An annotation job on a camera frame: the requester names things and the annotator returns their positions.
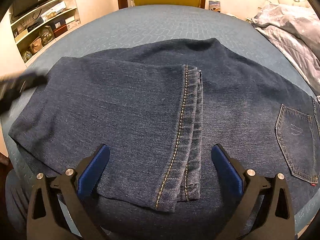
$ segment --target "metal pin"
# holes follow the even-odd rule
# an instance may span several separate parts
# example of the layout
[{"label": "metal pin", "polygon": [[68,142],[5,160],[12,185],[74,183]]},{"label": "metal pin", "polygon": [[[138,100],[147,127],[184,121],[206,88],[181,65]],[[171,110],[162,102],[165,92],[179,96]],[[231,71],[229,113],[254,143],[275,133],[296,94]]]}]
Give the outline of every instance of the metal pin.
[{"label": "metal pin", "polygon": [[248,173],[249,176],[256,175],[256,172],[254,170],[251,170],[251,169],[247,170],[247,173]]},{"label": "metal pin", "polygon": [[71,176],[73,174],[73,169],[67,169],[66,170],[66,175]]},{"label": "metal pin", "polygon": [[39,173],[38,175],[37,175],[37,179],[42,179],[43,178],[43,173],[41,172],[41,173]]},{"label": "metal pin", "polygon": [[279,179],[284,179],[284,175],[282,173],[278,173],[278,178]]}]

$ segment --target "box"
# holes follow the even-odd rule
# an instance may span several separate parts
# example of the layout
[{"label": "box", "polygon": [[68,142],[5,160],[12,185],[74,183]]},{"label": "box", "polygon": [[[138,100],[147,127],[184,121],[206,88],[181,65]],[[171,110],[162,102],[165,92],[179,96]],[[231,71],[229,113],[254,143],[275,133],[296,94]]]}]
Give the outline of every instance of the box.
[{"label": "box", "polygon": [[53,31],[55,29],[59,28],[60,26],[65,25],[65,24],[66,24],[66,21],[64,19],[53,20],[52,22],[49,23],[49,25]]},{"label": "box", "polygon": [[69,18],[66,19],[66,24],[71,23],[71,22],[73,22],[74,20],[75,20],[75,17],[74,17],[74,16],[71,16],[71,17],[69,17]]},{"label": "box", "polygon": [[75,27],[75,26],[77,26],[79,24],[80,24],[80,19],[77,19],[77,20],[75,20],[75,21],[73,21],[71,23],[68,23],[67,24],[67,28],[68,28],[68,30],[70,30],[70,29],[72,29],[73,27]]},{"label": "box", "polygon": [[28,33],[28,30],[25,29],[22,33],[20,33],[17,37],[15,37],[14,40],[16,42],[20,41],[27,33]]},{"label": "box", "polygon": [[68,30],[67,25],[64,24],[62,26],[60,26],[59,28],[56,28],[53,31],[53,35],[55,38],[58,38],[61,34],[65,33]]},{"label": "box", "polygon": [[45,11],[42,15],[40,15],[40,17],[42,17],[43,19],[46,19],[46,16],[48,14],[51,14],[52,12],[55,12],[57,15],[57,14],[61,13],[66,7],[67,7],[66,3],[64,1],[62,1],[58,4],[56,4],[55,6],[51,7],[49,10]]}]

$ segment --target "contrast stitching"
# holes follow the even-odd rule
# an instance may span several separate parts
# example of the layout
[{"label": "contrast stitching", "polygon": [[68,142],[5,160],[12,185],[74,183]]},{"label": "contrast stitching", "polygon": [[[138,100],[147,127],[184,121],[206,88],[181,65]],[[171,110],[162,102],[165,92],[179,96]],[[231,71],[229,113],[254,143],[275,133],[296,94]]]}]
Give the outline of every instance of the contrast stitching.
[{"label": "contrast stitching", "polygon": [[186,199],[189,201],[188,192],[187,192],[187,174],[188,174],[188,163],[186,165],[186,177],[184,179],[184,192],[186,193]]},{"label": "contrast stitching", "polygon": [[178,145],[179,145],[179,139],[180,139],[180,133],[181,133],[181,127],[182,127],[183,110],[184,110],[184,106],[185,106],[185,104],[186,104],[187,86],[188,86],[188,65],[186,65],[186,83],[185,83],[185,87],[184,87],[183,103],[182,103],[181,114],[180,114],[180,122],[179,122],[179,130],[178,130],[178,136],[177,136],[176,146],[175,146],[175,148],[174,148],[174,153],[173,153],[173,156],[172,156],[172,160],[171,160],[169,169],[168,169],[168,171],[167,171],[167,174],[166,174],[165,177],[164,177],[164,180],[163,180],[163,182],[162,182],[161,188],[160,188],[160,190],[159,190],[158,199],[157,199],[157,202],[156,202],[156,209],[158,208],[158,204],[159,204],[159,200],[160,200],[160,197],[161,197],[162,190],[163,190],[163,188],[164,188],[164,184],[166,183],[166,181],[167,181],[167,179],[168,179],[168,176],[169,176],[169,173],[170,173],[170,171],[171,171],[171,168],[172,168],[174,159],[175,159],[176,154],[177,154]]},{"label": "contrast stitching", "polygon": [[320,127],[319,127],[319,122],[318,122],[318,117],[317,117],[316,101],[314,100],[314,98],[312,98],[312,104],[313,104],[313,113],[314,113],[314,116],[316,119],[317,130],[318,130],[318,134],[319,134],[319,138],[320,138]]},{"label": "contrast stitching", "polygon": [[[286,147],[286,145],[284,143],[284,140],[282,138],[282,135],[281,135],[281,127],[282,127],[282,123],[283,123],[284,111],[288,111],[288,109],[293,110],[293,111],[291,111],[291,113],[293,113],[293,114],[300,115],[299,113],[301,113],[301,112],[299,112],[299,111],[297,111],[295,109],[292,109],[292,108],[289,108],[289,107],[285,106],[284,104],[281,105],[280,113],[279,113],[279,116],[278,116],[278,119],[277,119],[277,122],[276,122],[276,138],[277,138],[278,144],[280,146],[280,149],[283,152],[285,160],[287,161],[287,164],[289,166],[289,170],[294,175],[298,176],[301,179],[302,178],[303,179],[307,179],[308,182],[318,183],[318,177],[316,175],[311,177],[308,174],[304,174],[303,172],[298,171],[297,168],[295,167],[295,165],[292,163],[290,156],[288,155],[287,147]],[[309,118],[306,118],[306,119],[307,119],[307,121],[309,121],[309,126],[310,126],[310,122],[312,121],[312,119],[311,120]],[[310,127],[310,130],[311,130],[312,140],[314,141],[314,135],[313,135],[312,127]]]}]

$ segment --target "denim fabric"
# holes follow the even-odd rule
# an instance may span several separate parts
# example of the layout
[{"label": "denim fabric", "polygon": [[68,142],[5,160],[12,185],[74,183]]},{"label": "denim fabric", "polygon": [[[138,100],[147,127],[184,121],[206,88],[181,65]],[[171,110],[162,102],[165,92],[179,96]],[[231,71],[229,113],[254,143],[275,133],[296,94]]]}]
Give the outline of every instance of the denim fabric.
[{"label": "denim fabric", "polygon": [[[87,201],[86,208],[100,219],[104,228],[143,239],[213,238],[235,208],[230,197],[223,193],[223,185],[227,182],[218,180],[211,161],[211,148],[218,142],[245,168],[269,177],[283,173],[294,213],[319,188],[319,184],[312,186],[307,179],[291,174],[294,166],[297,166],[294,170],[311,178],[314,177],[313,169],[316,174],[320,172],[317,167],[320,140],[316,119],[319,117],[319,105],[280,75],[231,52],[216,39],[163,41],[131,49],[101,51],[87,57],[141,64],[188,64],[201,69],[203,80],[200,199],[177,202],[174,213],[164,214],[126,201],[94,195]],[[285,154],[290,156],[291,166],[276,135],[282,105],[312,119],[307,120],[308,126],[305,121],[300,121],[299,115],[290,115],[289,120],[287,112],[283,114],[285,119],[277,132],[283,135],[286,144],[295,142],[300,150],[287,146]],[[291,134],[288,131],[290,124],[301,126],[298,128],[309,135],[301,137],[297,133],[299,129]],[[39,171],[36,165],[28,164],[35,172]]]},{"label": "denim fabric", "polygon": [[166,212],[200,197],[196,67],[65,57],[49,77],[12,126],[20,146],[62,173],[104,142],[112,154],[99,194]]}]

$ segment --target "gray bedding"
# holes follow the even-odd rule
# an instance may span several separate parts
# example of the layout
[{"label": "gray bedding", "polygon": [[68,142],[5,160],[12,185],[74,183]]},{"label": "gray bedding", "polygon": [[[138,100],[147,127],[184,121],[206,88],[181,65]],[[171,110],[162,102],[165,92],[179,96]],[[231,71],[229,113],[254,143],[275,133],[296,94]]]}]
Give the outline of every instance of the gray bedding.
[{"label": "gray bedding", "polygon": [[252,25],[285,55],[320,98],[320,21],[315,11],[270,3],[252,19]]},{"label": "gray bedding", "polygon": [[[189,38],[217,38],[224,46],[279,73],[315,97],[310,87],[290,62],[249,23],[224,14],[193,7],[150,5],[122,9],[73,31],[48,48],[28,68],[48,72],[63,56],[82,57],[104,49],[127,48],[155,41]],[[29,101],[32,92],[22,96],[9,114],[1,118],[4,140],[13,166],[25,183],[34,175],[21,158],[8,130]],[[320,192],[298,212],[299,232],[319,209]]]}]

